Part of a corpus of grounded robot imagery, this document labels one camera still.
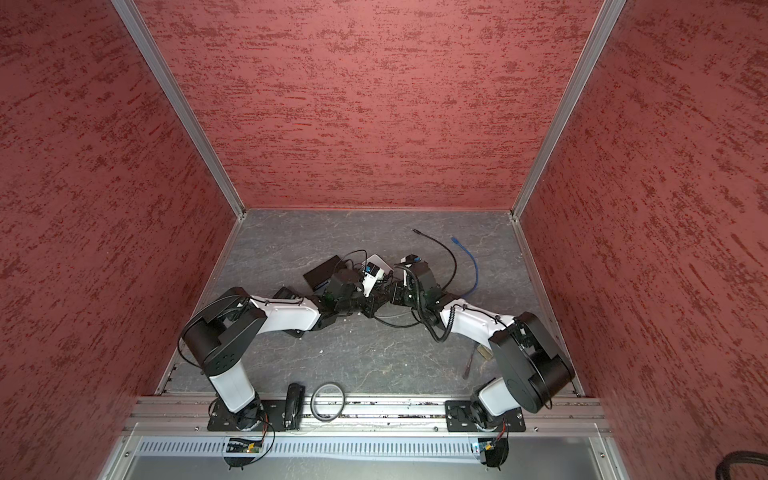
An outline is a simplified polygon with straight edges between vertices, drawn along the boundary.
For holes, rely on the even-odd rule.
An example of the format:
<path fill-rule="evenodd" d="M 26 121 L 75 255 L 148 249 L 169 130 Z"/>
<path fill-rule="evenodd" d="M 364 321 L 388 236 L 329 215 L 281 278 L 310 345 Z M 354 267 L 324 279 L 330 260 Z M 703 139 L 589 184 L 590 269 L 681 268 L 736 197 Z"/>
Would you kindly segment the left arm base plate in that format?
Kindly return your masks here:
<path fill-rule="evenodd" d="M 285 400 L 262 400 L 232 413 L 221 399 L 216 399 L 209 405 L 207 430 L 251 434 L 267 428 L 285 432 L 284 407 Z"/>

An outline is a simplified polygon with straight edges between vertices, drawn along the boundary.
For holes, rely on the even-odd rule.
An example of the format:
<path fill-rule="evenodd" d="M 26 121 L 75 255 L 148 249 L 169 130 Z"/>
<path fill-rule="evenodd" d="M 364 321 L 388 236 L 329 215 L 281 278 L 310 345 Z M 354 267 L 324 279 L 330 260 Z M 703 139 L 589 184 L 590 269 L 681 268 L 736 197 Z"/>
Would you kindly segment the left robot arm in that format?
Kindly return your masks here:
<path fill-rule="evenodd" d="M 318 294 L 293 298 L 283 288 L 274 298 L 233 287 L 204 307 L 183 327 L 179 341 L 213 386 L 216 417 L 231 430 L 267 426 L 266 412 L 248 378 L 242 357 L 260 334 L 300 335 L 333 325 L 338 317 L 360 309 L 362 280 L 352 270 L 330 275 Z"/>

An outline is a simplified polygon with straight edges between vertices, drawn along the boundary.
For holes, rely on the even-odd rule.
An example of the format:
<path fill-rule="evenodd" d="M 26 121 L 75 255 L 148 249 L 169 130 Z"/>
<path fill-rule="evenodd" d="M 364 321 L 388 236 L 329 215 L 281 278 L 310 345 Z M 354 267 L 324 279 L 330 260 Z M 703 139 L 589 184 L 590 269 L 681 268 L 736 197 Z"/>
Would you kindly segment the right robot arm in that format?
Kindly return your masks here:
<path fill-rule="evenodd" d="M 575 378 L 573 365 L 541 320 L 531 312 L 503 315 L 474 306 L 434 281 L 425 262 L 394 266 L 391 302 L 411 309 L 436 343 L 464 336 L 491 351 L 500 376 L 474 391 L 469 416 L 493 431 L 517 409 L 537 413 Z"/>

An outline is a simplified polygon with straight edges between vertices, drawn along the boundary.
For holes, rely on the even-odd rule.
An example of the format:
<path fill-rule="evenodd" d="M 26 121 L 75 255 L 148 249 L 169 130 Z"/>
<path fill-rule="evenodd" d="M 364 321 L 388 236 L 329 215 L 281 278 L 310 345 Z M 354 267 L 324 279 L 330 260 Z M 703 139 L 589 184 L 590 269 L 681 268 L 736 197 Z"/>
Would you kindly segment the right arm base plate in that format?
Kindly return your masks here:
<path fill-rule="evenodd" d="M 494 415 L 479 401 L 447 400 L 444 404 L 447 429 L 451 433 L 521 433 L 526 431 L 521 408 Z"/>

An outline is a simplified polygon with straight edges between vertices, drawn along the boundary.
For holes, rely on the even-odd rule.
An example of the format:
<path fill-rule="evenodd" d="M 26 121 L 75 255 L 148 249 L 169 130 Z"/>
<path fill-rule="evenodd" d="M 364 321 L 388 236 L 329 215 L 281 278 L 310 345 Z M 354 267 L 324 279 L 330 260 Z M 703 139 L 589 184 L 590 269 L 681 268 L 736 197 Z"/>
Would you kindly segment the black network switch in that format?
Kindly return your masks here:
<path fill-rule="evenodd" d="M 328 284 L 341 264 L 341 258 L 338 255 L 334 255 L 320 265 L 304 273 L 303 278 L 313 292 L 320 291 Z"/>

